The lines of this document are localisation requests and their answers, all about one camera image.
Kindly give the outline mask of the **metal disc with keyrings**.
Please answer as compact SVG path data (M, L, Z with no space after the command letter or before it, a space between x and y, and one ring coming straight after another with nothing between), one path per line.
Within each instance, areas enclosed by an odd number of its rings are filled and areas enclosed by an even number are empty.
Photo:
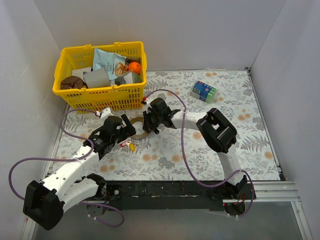
M131 123L132 125L135 124L135 123L137 123L137 122L140 122L140 123L143 124L143 123L144 123L144 118L143 118L143 117L135 117L135 118L132 118L132 119L130 120L130 123ZM140 139L140 138L146 137L148 134L149 134L149 133L148 133L147 131L143 130L142 133L136 133L136 134L134 134L133 136L131 136L131 138L132 138L132 139Z

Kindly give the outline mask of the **orange fruit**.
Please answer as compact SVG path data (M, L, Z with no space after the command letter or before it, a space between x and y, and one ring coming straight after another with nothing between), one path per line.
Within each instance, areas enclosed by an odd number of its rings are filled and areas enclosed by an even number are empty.
M136 73L136 74L139 75L141 73L141 71L142 71L142 66L138 62L131 62L128 65L128 71L131 71L131 72Z

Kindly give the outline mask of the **light blue chips bag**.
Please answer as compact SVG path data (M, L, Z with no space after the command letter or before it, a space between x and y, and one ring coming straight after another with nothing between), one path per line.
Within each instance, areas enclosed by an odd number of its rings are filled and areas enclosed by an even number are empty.
M106 52L97 47L94 48L93 70L105 69L108 78L113 81L128 71L126 58L114 52Z

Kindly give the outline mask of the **yellow plastic basket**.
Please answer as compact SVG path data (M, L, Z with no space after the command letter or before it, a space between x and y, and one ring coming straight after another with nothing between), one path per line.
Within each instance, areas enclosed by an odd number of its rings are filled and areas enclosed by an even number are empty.
M141 41L66 47L56 64L52 91L73 108L138 109L146 71Z

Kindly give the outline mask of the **white box in basket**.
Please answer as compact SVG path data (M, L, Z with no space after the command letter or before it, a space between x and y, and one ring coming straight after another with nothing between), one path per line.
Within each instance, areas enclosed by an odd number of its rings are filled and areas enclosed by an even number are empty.
M78 76L79 78L82 78L84 74L90 73L91 71L92 71L91 67L84 67L84 68L72 70L71 75Z

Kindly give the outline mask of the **aluminium frame rail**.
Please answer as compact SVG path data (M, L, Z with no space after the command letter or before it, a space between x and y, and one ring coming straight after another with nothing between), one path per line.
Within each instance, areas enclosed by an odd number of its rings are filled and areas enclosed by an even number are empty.
M255 202L299 202L294 181L254 181Z

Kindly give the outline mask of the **blue green sponge pack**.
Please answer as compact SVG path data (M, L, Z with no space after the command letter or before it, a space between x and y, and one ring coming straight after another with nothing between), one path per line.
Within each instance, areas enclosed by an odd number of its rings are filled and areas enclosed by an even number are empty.
M197 81L192 88L191 95L196 99L210 104L214 99L216 91L216 88L202 81Z

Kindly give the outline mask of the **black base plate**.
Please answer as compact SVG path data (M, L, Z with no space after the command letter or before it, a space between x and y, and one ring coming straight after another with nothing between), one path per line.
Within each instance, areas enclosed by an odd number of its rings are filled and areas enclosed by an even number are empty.
M236 190L228 183L207 188L190 180L107 181L102 193L86 198L119 210L223 211L223 201L230 200L240 207L240 213L245 210L245 201L251 199L256 199L256 194L250 183Z

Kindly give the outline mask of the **brown round pastry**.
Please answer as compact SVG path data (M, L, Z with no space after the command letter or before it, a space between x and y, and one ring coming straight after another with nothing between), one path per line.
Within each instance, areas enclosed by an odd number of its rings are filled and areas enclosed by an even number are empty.
M81 89L85 86L85 82L78 76L69 76L61 81L60 89L61 90L70 90L70 89Z

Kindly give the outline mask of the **floral table mat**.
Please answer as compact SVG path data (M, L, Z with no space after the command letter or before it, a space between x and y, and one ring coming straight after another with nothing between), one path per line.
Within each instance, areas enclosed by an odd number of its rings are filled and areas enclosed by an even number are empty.
M216 88L211 103L192 96L193 86L201 81ZM237 130L236 153L242 169L255 181L280 179L276 158L269 140L252 83L246 71L149 71L146 94L162 98L171 109L189 112L219 109ZM159 134L134 139L135 152L116 145L88 173L106 180L192 180L184 162L181 131L159 126ZM223 169L217 154L197 130L184 130L184 152L193 175L200 181L221 181Z

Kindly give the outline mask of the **grey paper cup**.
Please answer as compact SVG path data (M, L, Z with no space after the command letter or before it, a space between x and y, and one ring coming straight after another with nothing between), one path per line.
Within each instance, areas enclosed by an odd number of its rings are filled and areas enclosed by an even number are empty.
M83 75L83 80L88 88L110 87L109 75L104 68L93 70Z

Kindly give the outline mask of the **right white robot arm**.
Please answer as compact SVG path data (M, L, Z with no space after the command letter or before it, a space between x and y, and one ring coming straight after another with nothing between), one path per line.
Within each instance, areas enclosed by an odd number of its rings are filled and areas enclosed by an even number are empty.
M143 112L142 129L144 131L153 131L158 134L159 125L171 129L181 129L180 142L183 160L187 171L196 183L210 189L225 186L227 195L232 199L237 199L245 194L245 187L250 182L251 200L255 199L252 179L241 168L238 159L236 148L238 132L217 108L212 108L208 112L188 112L186 107L184 110L172 110L160 97L151 101L143 97L141 103L147 106L147 110ZM217 153L224 173L223 181L217 184L205 184L193 175L185 154L185 129L198 130L210 149Z

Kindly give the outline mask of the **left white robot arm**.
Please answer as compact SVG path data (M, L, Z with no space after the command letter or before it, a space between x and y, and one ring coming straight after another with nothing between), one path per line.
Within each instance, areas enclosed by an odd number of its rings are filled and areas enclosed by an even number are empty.
M45 230L53 229L64 213L86 199L108 201L111 191L106 180L84 172L98 163L120 144L136 134L128 117L108 115L101 127L94 130L74 155L75 160L65 163L41 182L28 184L24 197L23 213Z

